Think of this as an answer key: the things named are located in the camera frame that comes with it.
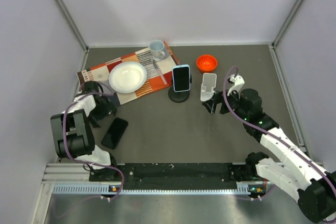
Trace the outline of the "light blue smartphone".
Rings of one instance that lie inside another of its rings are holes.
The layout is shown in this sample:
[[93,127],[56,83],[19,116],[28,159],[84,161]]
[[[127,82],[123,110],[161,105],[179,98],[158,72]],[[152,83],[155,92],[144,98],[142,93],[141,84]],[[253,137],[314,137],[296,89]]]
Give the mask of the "light blue smartphone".
[[178,65],[172,69],[173,89],[175,92],[190,91],[191,72],[189,65]]

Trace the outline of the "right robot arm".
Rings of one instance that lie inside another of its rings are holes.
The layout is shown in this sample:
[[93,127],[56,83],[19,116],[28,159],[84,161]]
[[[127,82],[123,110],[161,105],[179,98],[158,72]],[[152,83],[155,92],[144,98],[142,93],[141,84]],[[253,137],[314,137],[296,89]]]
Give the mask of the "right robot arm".
[[262,152],[249,154],[245,166],[248,178],[261,177],[275,184],[314,223],[326,221],[335,214],[335,173],[319,166],[289,139],[279,124],[263,111],[256,90],[216,91],[202,104],[210,114],[220,104],[221,114],[231,113],[242,121],[246,132],[280,160],[277,163]]

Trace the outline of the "black round-base phone stand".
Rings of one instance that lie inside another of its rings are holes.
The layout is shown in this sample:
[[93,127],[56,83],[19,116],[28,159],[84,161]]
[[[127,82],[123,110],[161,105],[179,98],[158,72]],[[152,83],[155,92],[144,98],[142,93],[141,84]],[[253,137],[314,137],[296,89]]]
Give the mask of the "black round-base phone stand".
[[187,91],[181,91],[181,92],[176,92],[174,90],[174,80],[173,77],[171,77],[172,85],[168,90],[168,97],[171,101],[175,103],[182,103],[188,100],[190,97],[190,90],[191,90],[191,84],[192,84],[192,75],[189,74],[189,84],[190,84],[190,89]]

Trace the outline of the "white plastic phone stand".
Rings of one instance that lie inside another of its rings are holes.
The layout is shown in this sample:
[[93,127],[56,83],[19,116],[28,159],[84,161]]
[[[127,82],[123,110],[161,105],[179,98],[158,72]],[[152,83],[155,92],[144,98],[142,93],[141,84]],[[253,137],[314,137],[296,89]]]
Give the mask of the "white plastic phone stand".
[[204,73],[201,84],[200,100],[202,102],[208,101],[212,98],[215,92],[217,83],[217,74]]

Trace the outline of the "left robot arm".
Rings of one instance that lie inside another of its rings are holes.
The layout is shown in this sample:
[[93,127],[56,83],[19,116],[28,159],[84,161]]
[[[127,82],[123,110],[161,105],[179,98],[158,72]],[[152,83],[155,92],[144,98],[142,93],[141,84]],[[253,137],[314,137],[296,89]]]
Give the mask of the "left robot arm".
[[96,145],[92,129],[116,115],[117,108],[109,100],[113,90],[98,81],[85,82],[80,88],[65,111],[50,118],[57,156],[81,163],[91,181],[112,181],[120,175],[119,168],[113,156]]

